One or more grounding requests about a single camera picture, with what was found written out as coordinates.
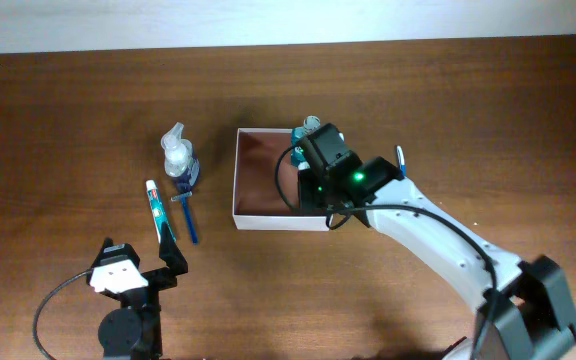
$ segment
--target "cable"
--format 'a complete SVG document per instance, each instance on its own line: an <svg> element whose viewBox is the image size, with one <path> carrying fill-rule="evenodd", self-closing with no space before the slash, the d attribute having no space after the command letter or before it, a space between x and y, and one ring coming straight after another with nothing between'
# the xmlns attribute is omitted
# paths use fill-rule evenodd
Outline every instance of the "cable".
<svg viewBox="0 0 576 360"><path fill-rule="evenodd" d="M281 161L284 158L284 156L286 156L286 154L288 154L295 147L296 147L296 145L293 145L293 146L289 147L288 149L284 150L284 152L279 157L279 160L277 161L277 166L275 167L275 186L277 187L277 191L279 192L279 196L281 196L281 198L284 200L284 202L290 208L290 210L292 210L294 212L299 212L299 213L305 214L305 213L307 213L306 211L304 211L303 209L296 208L294 205L292 205L288 201L288 199L286 198L286 195L281 190L281 186L279 185L279 165L281 165ZM459 235L462 239L464 239L468 243L468 245L470 245L470 247L472 247L473 250L475 250L475 252L477 254L479 254L481 259L484 261L484 269L490 274L492 289L495 291L491 292L490 304L488 306L488 311L487 311L487 314L485 316L485 321L484 321L483 325L479 328L479 331L477 332L477 334L475 334L475 337L473 339L473 349L472 349L472 353L470 354L470 360L475 360L476 355L481 350L481 346L483 345L483 339L486 337L486 333L488 332L488 328L490 328L492 315L495 313L495 309L497 307L497 297L498 297L497 292L496 292L496 290L497 290L497 273L495 271L493 259L490 256L488 256L488 254L484 251L484 249L482 249L481 246L479 246L479 244L477 244L477 242L475 242L475 240L473 240L470 236L468 236L468 234L466 234L463 230L461 230L455 224L448 221L446 218L444 218L440 215L437 215L431 211L428 211L426 209L422 209L422 208L418 208L418 207L414 207L414 206L408 206L408 205L382 204L382 205L366 205L366 206L358 206L358 207L345 207L345 208L337 208L337 209L328 209L328 210L325 210L323 214L326 215L326 225L329 227L330 230L335 230L335 229L340 228L342 225L344 225L346 223L346 221L348 221L348 219L350 218L350 215L352 215L353 213L363 212L363 211L372 211L372 210L405 210L405 211L413 212L415 214L415 216L419 216L419 214L426 215L426 216L440 222L441 224L445 225L450 230L454 231L457 235ZM328 225L329 224L329 217L334 215L334 214L340 214L340 215L345 214L346 217L343 220L341 220L338 224L335 224L334 226L331 227Z"/></svg>
<svg viewBox="0 0 576 360"><path fill-rule="evenodd" d="M77 274L77 275L71 277L70 279L64 281L63 283L61 283L61 285L57 286L53 291L51 291L48 295L46 295L46 297L41 301L41 304L39 304L39 307L37 308L37 311L35 312L35 318L32 322L32 337L35 340L35 345L37 345L37 349L39 349L39 352L41 352L41 354L44 357L46 357L46 359L56 360L52 355L50 355L50 353L44 348L44 346L41 345L41 341L39 341L39 334L37 334L37 323L39 322L39 315L41 315L41 311L44 309L44 306L46 306L46 304L48 303L50 298L55 296L61 289L70 285L71 283L73 283L77 279L84 277L86 275L89 275L89 274L92 274L92 269L88 269L86 271L80 272L79 274Z"/></svg>

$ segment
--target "wood grain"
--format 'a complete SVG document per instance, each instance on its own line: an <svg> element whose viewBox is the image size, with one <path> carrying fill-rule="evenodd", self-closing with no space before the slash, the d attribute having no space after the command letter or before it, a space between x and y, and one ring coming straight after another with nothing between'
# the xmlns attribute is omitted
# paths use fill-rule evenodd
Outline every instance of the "wood grain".
<svg viewBox="0 0 576 360"><path fill-rule="evenodd" d="M104 236L160 266L144 182L172 194L159 140L176 121L202 164L191 206L203 242L190 245L171 206L190 273L161 296L168 357L349 359L471 335L447 284L356 221L236 231L236 129L310 114L365 159L402 145L435 203L525 259L548 254L576 301L576 36L7 55L0 358L39 357L35 307ZM97 326L116 306L77 283L49 304L41 337L59 359L98 359Z"/></svg>

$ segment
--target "bottle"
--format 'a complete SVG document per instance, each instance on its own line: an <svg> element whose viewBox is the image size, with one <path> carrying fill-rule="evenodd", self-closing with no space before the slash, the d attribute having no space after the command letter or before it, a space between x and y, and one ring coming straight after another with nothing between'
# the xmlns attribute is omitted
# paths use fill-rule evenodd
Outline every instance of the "bottle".
<svg viewBox="0 0 576 360"><path fill-rule="evenodd" d="M292 134L290 136L290 142L292 143L292 145L297 144L299 139L317 130L317 128L319 128L319 125L321 125L321 121L319 121L318 117L312 115L308 116L304 120L304 126L300 126L292 130ZM290 163L295 167L299 167L299 164L305 161L306 159L302 154L301 148L296 147L295 150L293 150L292 155L290 156Z"/></svg>
<svg viewBox="0 0 576 360"><path fill-rule="evenodd" d="M192 143L181 138L184 129L182 123L177 123L161 138L166 160L164 168L180 194L187 193L197 183L199 178L199 160Z"/></svg>

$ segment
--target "cardboard box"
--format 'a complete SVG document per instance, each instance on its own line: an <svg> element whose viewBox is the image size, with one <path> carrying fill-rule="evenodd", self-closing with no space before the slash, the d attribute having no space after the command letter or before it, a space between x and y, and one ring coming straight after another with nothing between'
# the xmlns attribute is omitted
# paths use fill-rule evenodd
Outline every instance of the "cardboard box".
<svg viewBox="0 0 576 360"><path fill-rule="evenodd" d="M275 186L275 166L290 142L290 129L242 128L237 130L232 217L239 230L328 231L325 216L294 215ZM280 168L280 185L298 205L297 169L286 155Z"/></svg>

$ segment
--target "teal toothpaste tube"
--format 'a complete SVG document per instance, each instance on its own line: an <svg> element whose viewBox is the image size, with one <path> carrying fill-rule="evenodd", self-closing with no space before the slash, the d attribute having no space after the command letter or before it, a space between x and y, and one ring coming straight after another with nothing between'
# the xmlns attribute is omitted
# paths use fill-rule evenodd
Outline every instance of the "teal toothpaste tube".
<svg viewBox="0 0 576 360"><path fill-rule="evenodd" d="M152 211L152 217L155 220L155 229L157 230L157 240L161 244L161 228L164 224L168 224L170 229L170 235L172 240L177 242L175 234L170 228L170 223L168 223L168 217L166 216L166 211L164 210L164 204L161 202L161 195L157 189L157 185L154 180L146 181L146 192L148 193L148 201L150 202L150 210Z"/></svg>

